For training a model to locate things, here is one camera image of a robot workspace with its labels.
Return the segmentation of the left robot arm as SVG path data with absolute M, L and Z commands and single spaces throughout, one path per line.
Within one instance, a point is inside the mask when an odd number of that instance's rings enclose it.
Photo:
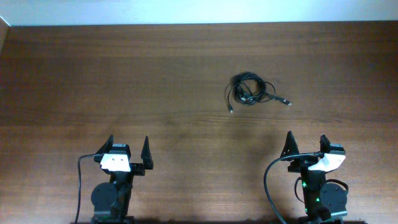
M 141 162 L 131 162 L 131 150 L 127 144 L 116 144 L 114 136 L 100 147 L 94 161 L 100 164 L 109 181 L 98 184 L 91 193 L 94 206 L 92 223 L 134 224 L 135 218 L 128 215 L 129 202 L 135 176 L 144 176 L 154 168 L 150 153 L 149 138 L 145 138 Z

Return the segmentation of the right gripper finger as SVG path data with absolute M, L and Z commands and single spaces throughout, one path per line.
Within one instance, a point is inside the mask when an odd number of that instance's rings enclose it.
M 328 140 L 325 134 L 322 134 L 320 136 L 320 151 L 322 153 L 330 152 L 330 141 Z
M 287 133 L 287 137 L 280 158 L 282 158 L 283 161 L 291 161 L 292 158 L 290 156 L 295 156 L 298 154 L 299 154 L 299 149 L 297 142 L 294 138 L 293 132 L 289 131 Z

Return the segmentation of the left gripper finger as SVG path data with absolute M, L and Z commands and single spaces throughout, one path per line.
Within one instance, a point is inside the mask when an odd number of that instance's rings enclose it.
M 106 140 L 106 142 L 97 150 L 95 153 L 96 155 L 102 155 L 108 153 L 114 143 L 114 136 L 111 134 L 109 138 Z
M 152 170 L 154 168 L 154 161 L 152 159 L 152 155 L 150 153 L 149 147 L 149 137 L 146 136 L 144 140 L 144 145 L 141 151 L 141 159 L 143 161 L 144 168 L 147 170 Z

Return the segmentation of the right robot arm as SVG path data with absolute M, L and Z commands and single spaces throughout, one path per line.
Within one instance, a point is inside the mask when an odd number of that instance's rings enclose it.
M 291 131 L 287 133 L 280 158 L 289 161 L 289 172 L 299 173 L 296 182 L 302 185 L 305 216 L 298 223 L 342 223 L 347 215 L 348 185 L 340 180 L 327 179 L 326 174 L 339 168 L 346 158 L 341 144 L 333 144 L 323 134 L 320 150 L 314 155 L 299 153 Z

